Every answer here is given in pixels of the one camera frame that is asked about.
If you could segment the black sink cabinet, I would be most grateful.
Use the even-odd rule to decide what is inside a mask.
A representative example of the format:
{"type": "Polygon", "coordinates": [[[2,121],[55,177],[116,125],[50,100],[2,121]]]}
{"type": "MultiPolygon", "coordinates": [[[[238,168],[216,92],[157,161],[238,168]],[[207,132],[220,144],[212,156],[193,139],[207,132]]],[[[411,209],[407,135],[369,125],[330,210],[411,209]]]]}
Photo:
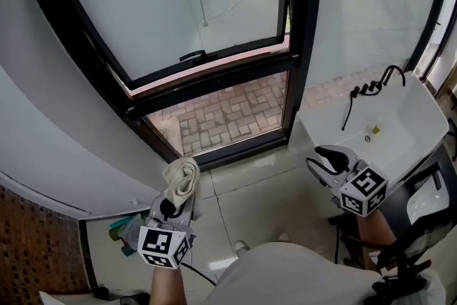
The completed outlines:
{"type": "Polygon", "coordinates": [[[440,145],[381,205],[397,240],[391,256],[424,253],[457,226],[457,171],[440,145]]]}

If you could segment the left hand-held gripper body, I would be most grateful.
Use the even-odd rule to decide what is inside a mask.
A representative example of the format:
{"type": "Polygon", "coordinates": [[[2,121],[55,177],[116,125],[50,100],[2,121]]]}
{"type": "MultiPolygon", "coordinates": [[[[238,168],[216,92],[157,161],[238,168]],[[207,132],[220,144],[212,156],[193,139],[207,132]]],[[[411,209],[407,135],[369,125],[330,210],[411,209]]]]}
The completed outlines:
{"type": "Polygon", "coordinates": [[[157,221],[141,226],[137,251],[151,266],[177,269],[192,247],[195,235],[191,221],[157,221]]]}

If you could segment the person's right forearm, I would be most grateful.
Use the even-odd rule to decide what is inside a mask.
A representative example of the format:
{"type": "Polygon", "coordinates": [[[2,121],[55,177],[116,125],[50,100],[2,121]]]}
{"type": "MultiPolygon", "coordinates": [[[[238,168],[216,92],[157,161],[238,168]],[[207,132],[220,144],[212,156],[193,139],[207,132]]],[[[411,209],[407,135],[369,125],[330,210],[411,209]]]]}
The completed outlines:
{"type": "Polygon", "coordinates": [[[379,210],[366,217],[358,216],[357,224],[360,240],[367,249],[390,246],[396,240],[385,216],[379,210]]]}

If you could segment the white sink basin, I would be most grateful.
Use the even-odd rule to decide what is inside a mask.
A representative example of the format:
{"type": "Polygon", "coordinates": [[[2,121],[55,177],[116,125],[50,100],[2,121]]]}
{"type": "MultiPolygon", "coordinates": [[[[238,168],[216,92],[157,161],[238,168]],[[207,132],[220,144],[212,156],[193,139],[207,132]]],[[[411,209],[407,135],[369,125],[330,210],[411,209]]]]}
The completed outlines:
{"type": "Polygon", "coordinates": [[[434,97],[408,72],[376,96],[338,99],[298,113],[314,146],[341,145],[374,163],[391,186],[403,180],[431,154],[448,132],[448,122],[434,97]],[[380,132],[372,133],[374,125],[380,132]]]}

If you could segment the black framed window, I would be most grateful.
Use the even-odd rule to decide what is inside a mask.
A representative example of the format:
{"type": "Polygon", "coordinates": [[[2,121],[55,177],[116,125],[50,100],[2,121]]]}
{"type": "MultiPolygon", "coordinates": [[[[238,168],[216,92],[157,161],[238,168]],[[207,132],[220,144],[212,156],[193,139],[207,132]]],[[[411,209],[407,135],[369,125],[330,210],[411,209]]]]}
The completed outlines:
{"type": "Polygon", "coordinates": [[[71,0],[36,0],[90,85],[165,161],[218,166],[291,140],[304,90],[336,76],[419,61],[443,0],[286,0],[287,47],[128,89],[102,59],[71,0]]]}

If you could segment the beige cleaning cloth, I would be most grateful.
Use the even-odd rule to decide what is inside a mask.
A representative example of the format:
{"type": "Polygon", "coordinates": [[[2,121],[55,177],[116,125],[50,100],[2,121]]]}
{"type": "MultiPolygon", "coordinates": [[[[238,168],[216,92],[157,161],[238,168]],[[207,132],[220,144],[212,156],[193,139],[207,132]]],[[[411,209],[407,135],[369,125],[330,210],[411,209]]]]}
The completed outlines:
{"type": "Polygon", "coordinates": [[[203,215],[200,175],[198,164],[190,157],[182,157],[171,162],[163,171],[167,183],[164,196],[176,209],[180,209],[183,204],[194,197],[192,221],[197,221],[203,215]]]}

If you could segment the green cleaning bottles pile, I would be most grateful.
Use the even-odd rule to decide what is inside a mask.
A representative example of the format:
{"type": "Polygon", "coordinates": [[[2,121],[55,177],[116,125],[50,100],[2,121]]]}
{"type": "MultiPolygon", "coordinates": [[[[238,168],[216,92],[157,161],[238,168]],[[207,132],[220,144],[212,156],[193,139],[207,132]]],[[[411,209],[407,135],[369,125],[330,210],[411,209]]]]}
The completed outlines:
{"type": "Polygon", "coordinates": [[[137,252],[139,234],[144,220],[141,214],[127,216],[110,225],[109,237],[113,241],[121,241],[121,251],[124,256],[131,256],[137,252]]]}

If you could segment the person's white shirt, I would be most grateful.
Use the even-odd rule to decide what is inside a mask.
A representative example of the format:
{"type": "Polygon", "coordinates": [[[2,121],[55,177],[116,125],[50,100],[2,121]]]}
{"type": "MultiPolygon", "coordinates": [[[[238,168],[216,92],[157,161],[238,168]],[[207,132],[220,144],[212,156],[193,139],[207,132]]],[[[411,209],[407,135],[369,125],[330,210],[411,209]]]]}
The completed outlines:
{"type": "Polygon", "coordinates": [[[363,305],[381,274],[335,264],[296,244],[271,242],[233,262],[202,305],[363,305]]]}

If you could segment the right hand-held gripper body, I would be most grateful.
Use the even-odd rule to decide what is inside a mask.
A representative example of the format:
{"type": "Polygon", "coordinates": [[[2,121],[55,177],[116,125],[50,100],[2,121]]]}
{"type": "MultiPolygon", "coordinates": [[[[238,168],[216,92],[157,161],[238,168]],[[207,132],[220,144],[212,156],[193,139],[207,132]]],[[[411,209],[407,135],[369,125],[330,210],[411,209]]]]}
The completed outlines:
{"type": "Polygon", "coordinates": [[[375,211],[386,198],[388,179],[375,164],[358,161],[336,191],[339,206],[361,217],[375,211]]]}

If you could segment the person's left forearm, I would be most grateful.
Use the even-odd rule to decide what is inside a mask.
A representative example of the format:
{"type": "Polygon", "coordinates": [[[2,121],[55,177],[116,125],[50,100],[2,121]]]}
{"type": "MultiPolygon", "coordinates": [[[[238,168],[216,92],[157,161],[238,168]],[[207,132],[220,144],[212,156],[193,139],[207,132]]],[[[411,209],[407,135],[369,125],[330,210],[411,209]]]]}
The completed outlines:
{"type": "Polygon", "coordinates": [[[154,269],[149,305],[186,305],[180,269],[154,269]]]}

